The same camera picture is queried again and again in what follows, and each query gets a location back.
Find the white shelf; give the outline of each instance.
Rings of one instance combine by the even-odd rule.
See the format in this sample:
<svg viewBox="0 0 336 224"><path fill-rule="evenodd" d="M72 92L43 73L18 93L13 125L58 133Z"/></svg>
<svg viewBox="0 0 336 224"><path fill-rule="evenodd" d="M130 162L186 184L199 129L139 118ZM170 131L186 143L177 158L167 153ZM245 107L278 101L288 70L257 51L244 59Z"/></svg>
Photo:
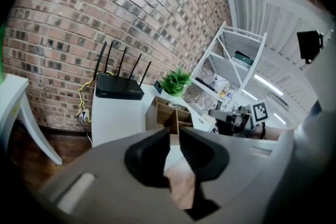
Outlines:
<svg viewBox="0 0 336 224"><path fill-rule="evenodd" d="M210 90L207 86L201 84L197 80L193 79L192 83L195 84L196 86L200 87L203 91L206 93L210 94L212 97L221 100L224 104L228 104L226 100L224 100L218 93L215 93L214 91Z"/></svg>
<svg viewBox="0 0 336 224"><path fill-rule="evenodd" d="M192 83L217 100L227 104L225 111L230 111L235 99L240 95L255 72L257 63L265 46L266 38L267 33L264 33L263 36L256 35L242 29L228 27L226 26L226 22L224 22L193 70L191 74ZM218 43L222 46L226 58L212 52L214 46ZM235 61L233 58L236 51L240 51L252 59L254 61L252 66ZM195 80L197 73L206 59L209 60L212 68L219 76L238 87L238 90L233 94L230 102Z"/></svg>
<svg viewBox="0 0 336 224"><path fill-rule="evenodd" d="M228 30L223 30L223 33L220 35L220 39L225 44L225 47L232 58L234 57L236 51L239 50L252 60L256 59L260 48L259 40Z"/></svg>
<svg viewBox="0 0 336 224"><path fill-rule="evenodd" d="M212 63L214 64L215 68L216 68L216 72L218 75L220 75L222 78L228 80L230 83L234 84L237 87L240 87L240 82L238 80L238 77L236 75L235 69L233 68L233 65L231 64L231 62L214 53L210 53L209 57L212 61ZM245 80L247 74L248 74L248 70L246 67L241 66L238 63L233 62L238 73L239 76L241 78L242 81Z"/></svg>

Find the potted plant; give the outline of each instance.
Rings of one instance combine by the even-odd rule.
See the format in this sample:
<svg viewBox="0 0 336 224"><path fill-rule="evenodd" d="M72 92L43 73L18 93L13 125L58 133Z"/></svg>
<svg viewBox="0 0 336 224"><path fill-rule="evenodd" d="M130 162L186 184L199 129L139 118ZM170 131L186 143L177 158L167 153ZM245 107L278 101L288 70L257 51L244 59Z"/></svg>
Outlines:
<svg viewBox="0 0 336 224"><path fill-rule="evenodd" d="M191 73L185 73L181 68L177 68L176 71L170 71L160 85L166 93L180 97L184 87L191 84L190 75Z"/></svg>

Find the wifi router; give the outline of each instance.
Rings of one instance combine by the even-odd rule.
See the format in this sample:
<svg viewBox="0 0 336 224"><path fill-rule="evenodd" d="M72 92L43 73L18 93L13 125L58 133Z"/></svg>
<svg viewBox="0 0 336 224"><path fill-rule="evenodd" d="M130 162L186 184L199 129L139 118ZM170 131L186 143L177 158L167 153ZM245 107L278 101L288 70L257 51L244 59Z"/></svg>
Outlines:
<svg viewBox="0 0 336 224"><path fill-rule="evenodd" d="M124 53L122 55L121 58L121 62L119 65L119 69L118 69L118 73L117 75L111 75L110 73L107 73L107 64L109 61L109 57L110 57L110 52L111 52L111 48L113 45L115 45L116 47L118 46L117 43L118 42L116 40L113 40L111 42L110 45L110 49L109 49L109 53L107 55L107 59L106 59L106 64L105 64L105 69L104 72L100 72L97 75L98 72L98 67L99 67L99 63L101 61L102 55L104 53L105 47L107 46L107 43L105 41L100 55L98 57L98 61L97 61L97 65L96 65L96 69L94 71L94 76L93 79L96 78L97 75L97 83L96 83L96 96L100 97L100 98L109 98L109 99L125 99L125 100L141 100L144 92L141 90L141 84L147 74L147 71L149 69L149 66L151 65L152 62L149 62L149 64L147 65L146 71L142 77L141 83L140 85L137 83L136 80L132 79L132 74L135 70L135 67L137 66L142 54L140 54L140 56L138 57L135 65L133 66L132 72L130 73L128 78L124 78L124 77L120 77L120 69L121 69L121 65L122 62L124 60L124 56L125 53L127 51L127 47L124 50Z"/></svg>

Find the wooden box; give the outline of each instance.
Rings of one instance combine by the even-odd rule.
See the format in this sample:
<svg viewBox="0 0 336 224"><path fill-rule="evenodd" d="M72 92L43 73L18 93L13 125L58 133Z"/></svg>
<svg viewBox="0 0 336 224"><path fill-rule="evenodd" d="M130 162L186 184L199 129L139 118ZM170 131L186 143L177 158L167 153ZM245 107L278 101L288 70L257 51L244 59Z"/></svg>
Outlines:
<svg viewBox="0 0 336 224"><path fill-rule="evenodd" d="M146 130L170 127L171 144L178 143L180 127L193 127L190 112L184 106L178 108L168 105L169 101L155 97L146 112Z"/></svg>

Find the white ceiling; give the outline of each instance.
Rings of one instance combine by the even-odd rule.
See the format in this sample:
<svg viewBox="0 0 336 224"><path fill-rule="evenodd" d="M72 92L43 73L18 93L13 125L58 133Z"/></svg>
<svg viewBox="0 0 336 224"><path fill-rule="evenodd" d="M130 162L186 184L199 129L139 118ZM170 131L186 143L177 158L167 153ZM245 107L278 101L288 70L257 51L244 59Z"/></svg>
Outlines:
<svg viewBox="0 0 336 224"><path fill-rule="evenodd" d="M260 82L251 79L246 90L267 99L289 125L305 118L317 97L305 77L309 65L300 59L296 33L318 30L328 37L334 28L331 16L307 0L228 0L234 27L259 35L267 32L267 40L257 73L279 88L281 99Z"/></svg>

